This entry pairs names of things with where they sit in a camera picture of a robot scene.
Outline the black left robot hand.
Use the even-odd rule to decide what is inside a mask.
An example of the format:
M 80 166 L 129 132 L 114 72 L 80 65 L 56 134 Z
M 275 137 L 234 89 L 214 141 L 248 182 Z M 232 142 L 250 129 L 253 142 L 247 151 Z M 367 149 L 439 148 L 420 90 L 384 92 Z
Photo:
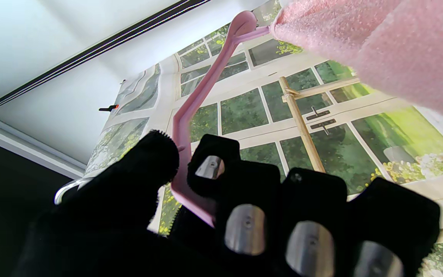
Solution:
M 214 227 L 185 206 L 164 237 L 147 229 L 178 149 L 150 131 L 30 225 L 13 277 L 415 277 L 440 234 L 433 200 L 382 178 L 347 200 L 343 179 L 242 160 L 206 134 L 187 183 L 215 201 Z

